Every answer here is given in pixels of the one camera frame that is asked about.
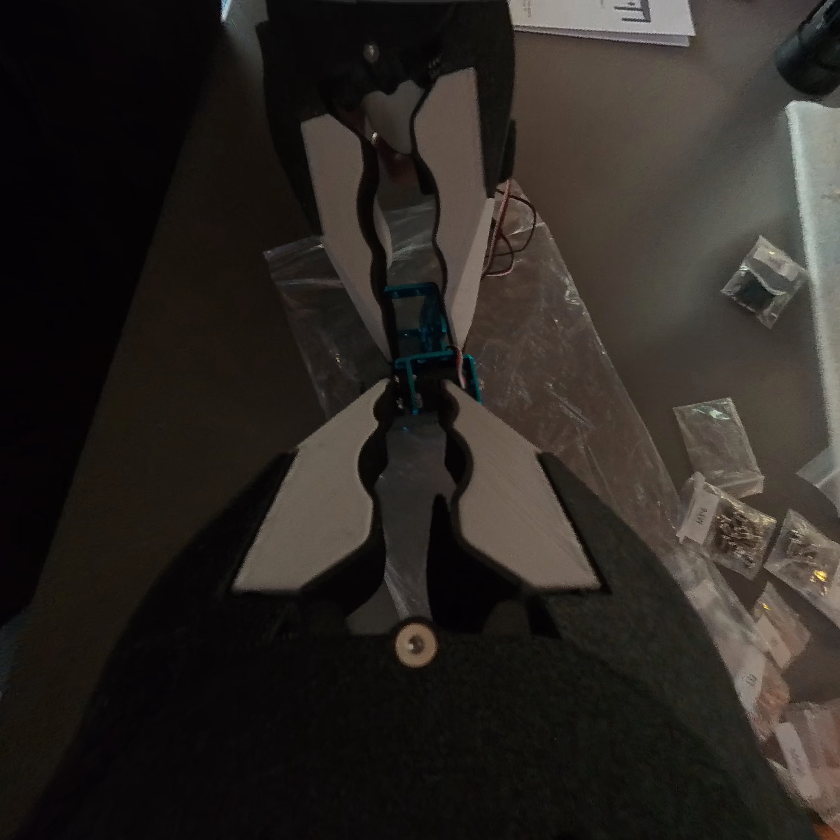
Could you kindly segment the person's dark-clothed torso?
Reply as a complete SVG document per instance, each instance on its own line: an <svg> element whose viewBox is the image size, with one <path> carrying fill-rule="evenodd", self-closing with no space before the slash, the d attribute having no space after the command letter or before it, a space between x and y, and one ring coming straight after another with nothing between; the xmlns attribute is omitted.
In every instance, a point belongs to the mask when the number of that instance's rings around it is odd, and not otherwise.
<svg viewBox="0 0 840 840"><path fill-rule="evenodd" d="M222 2L2 2L1 615L46 561Z"/></svg>

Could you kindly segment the small bag of black parts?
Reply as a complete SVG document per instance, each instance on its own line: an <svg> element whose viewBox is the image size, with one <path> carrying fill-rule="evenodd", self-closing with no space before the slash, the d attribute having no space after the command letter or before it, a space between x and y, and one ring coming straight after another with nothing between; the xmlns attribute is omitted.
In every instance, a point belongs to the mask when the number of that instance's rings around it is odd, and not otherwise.
<svg viewBox="0 0 840 840"><path fill-rule="evenodd" d="M760 235L720 294L771 329L810 279L807 268Z"/></svg>

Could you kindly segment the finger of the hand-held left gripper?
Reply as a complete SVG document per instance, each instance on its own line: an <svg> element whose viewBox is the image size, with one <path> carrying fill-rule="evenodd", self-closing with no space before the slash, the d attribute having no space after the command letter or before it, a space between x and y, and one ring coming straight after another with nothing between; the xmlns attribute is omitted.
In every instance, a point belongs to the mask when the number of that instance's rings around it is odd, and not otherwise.
<svg viewBox="0 0 840 840"><path fill-rule="evenodd" d="M373 143L327 113L301 125L320 239L364 326L384 357L396 352L385 294L392 241L378 200L380 165Z"/></svg>
<svg viewBox="0 0 840 840"><path fill-rule="evenodd" d="M415 151L437 202L434 246L453 342L464 349L484 271L494 199L487 194L473 68L436 79L415 112Z"/></svg>

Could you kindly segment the large clear plastic bag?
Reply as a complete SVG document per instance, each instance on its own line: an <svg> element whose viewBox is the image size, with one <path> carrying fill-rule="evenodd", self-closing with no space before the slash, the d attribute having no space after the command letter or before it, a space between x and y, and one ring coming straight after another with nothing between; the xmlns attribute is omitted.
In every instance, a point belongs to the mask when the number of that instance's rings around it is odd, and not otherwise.
<svg viewBox="0 0 840 840"><path fill-rule="evenodd" d="M680 504L672 479L606 353L548 226L511 187L502 234L517 254L481 282L467 352L486 407L555 454L632 527L675 578ZM387 366L315 237L264 253L327 418Z"/></svg>

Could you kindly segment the white foam sheet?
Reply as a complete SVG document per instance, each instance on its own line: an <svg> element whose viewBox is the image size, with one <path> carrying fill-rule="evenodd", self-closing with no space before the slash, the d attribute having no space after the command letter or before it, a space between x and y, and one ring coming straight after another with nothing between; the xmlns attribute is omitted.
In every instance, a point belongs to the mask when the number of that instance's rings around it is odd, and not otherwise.
<svg viewBox="0 0 840 840"><path fill-rule="evenodd" d="M784 110L821 366L832 470L820 484L838 508L839 448L839 110L793 101Z"/></svg>

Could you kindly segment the person's left hand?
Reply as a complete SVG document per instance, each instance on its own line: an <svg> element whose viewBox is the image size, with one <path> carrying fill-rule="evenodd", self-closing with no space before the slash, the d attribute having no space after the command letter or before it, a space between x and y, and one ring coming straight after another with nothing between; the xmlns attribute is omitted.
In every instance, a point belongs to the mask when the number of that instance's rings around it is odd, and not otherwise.
<svg viewBox="0 0 840 840"><path fill-rule="evenodd" d="M411 155L396 153L385 163L385 169L397 186L420 193L423 191L417 166Z"/></svg>

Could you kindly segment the grey desk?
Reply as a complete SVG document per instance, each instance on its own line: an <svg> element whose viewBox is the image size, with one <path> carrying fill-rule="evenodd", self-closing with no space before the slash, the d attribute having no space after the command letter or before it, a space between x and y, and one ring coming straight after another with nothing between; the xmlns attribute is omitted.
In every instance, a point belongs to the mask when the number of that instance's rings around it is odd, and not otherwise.
<svg viewBox="0 0 840 840"><path fill-rule="evenodd" d="M517 178L676 482L671 407L733 396L761 500L837 536L795 472L826 445L807 296L775 329L718 289L756 234L795 246L771 51L813 2L699 2L687 49L518 37ZM321 417L262 252L306 234L267 135L237 3L204 88L3 699L7 729L75 718L152 577Z"/></svg>

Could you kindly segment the black ribbed cylinder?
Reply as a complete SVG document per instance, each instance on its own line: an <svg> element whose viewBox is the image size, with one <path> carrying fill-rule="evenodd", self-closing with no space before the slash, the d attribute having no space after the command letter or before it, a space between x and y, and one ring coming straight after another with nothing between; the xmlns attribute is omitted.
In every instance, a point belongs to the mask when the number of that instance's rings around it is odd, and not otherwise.
<svg viewBox="0 0 840 840"><path fill-rule="evenodd" d="M795 91L813 98L839 86L839 1L822 1L777 48L774 63Z"/></svg>

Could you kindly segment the scattered small screw bags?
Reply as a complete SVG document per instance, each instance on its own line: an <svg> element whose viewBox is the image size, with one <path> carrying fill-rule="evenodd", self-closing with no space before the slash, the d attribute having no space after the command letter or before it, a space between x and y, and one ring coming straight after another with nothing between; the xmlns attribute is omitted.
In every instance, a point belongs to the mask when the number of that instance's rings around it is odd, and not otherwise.
<svg viewBox="0 0 840 840"><path fill-rule="evenodd" d="M785 672L812 635L774 581L838 627L838 543L797 511L782 524L746 503L764 475L733 400L674 408L693 472L681 494L679 543L708 571L688 597L708 625L742 708L771 767L822 824L838 834L838 699L792 702Z"/></svg>

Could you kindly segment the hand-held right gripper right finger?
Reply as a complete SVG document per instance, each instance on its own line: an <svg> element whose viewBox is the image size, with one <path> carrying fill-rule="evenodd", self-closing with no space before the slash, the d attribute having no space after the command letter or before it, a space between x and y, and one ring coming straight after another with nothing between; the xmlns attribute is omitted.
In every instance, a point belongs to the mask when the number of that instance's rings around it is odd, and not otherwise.
<svg viewBox="0 0 840 840"><path fill-rule="evenodd" d="M600 591L542 452L451 381L439 419L458 545L528 594Z"/></svg>

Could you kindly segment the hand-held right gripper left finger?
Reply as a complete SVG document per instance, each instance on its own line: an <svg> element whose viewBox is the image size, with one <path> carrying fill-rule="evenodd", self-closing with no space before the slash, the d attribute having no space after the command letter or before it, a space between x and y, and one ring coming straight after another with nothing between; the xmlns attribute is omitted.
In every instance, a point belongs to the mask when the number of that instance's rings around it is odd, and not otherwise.
<svg viewBox="0 0 840 840"><path fill-rule="evenodd" d="M375 484L388 464L394 382L380 379L290 457L243 563L237 593L370 597L384 574Z"/></svg>

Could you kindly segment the open instruction booklet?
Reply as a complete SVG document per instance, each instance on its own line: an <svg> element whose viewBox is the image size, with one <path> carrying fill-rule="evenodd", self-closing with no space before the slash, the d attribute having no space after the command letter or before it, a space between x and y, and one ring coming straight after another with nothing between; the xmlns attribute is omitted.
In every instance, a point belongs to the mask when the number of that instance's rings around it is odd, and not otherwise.
<svg viewBox="0 0 840 840"><path fill-rule="evenodd" d="M523 33L687 47L696 30L688 1L509 1Z"/></svg>

